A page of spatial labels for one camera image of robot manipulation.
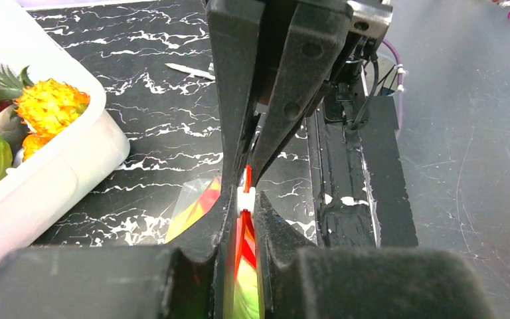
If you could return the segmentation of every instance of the white container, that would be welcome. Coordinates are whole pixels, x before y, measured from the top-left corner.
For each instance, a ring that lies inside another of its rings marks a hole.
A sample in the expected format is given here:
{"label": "white container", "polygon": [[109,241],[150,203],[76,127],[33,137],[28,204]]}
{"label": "white container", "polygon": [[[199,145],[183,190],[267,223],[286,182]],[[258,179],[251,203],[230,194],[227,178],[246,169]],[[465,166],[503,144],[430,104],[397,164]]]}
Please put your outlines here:
{"label": "white container", "polygon": [[73,124],[0,181],[0,260],[29,246],[129,154],[129,142],[104,110],[98,80],[63,51],[14,0],[0,0],[0,64],[33,81],[54,78],[87,93]]}

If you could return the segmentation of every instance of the black marble surface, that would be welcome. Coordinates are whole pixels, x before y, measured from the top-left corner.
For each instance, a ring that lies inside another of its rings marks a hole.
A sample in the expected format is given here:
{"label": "black marble surface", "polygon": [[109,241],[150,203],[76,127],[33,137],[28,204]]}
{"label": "black marble surface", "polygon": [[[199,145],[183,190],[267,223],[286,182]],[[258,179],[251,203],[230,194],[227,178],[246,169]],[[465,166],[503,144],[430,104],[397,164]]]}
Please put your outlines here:
{"label": "black marble surface", "polygon": [[[31,12],[103,84],[106,108],[131,143],[129,158],[35,245],[163,243],[182,184],[220,175],[214,82],[165,66],[208,69],[204,11],[197,0],[162,0]],[[304,128],[258,189],[315,240]]]}

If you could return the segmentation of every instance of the gray surface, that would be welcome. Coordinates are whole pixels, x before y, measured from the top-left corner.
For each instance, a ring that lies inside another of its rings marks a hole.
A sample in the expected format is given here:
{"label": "gray surface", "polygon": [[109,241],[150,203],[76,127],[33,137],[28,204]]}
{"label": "gray surface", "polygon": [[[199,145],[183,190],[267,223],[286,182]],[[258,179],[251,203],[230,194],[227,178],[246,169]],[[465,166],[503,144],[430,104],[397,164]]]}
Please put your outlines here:
{"label": "gray surface", "polygon": [[510,20],[486,0],[394,0],[402,165],[423,247],[461,252],[510,318]]}

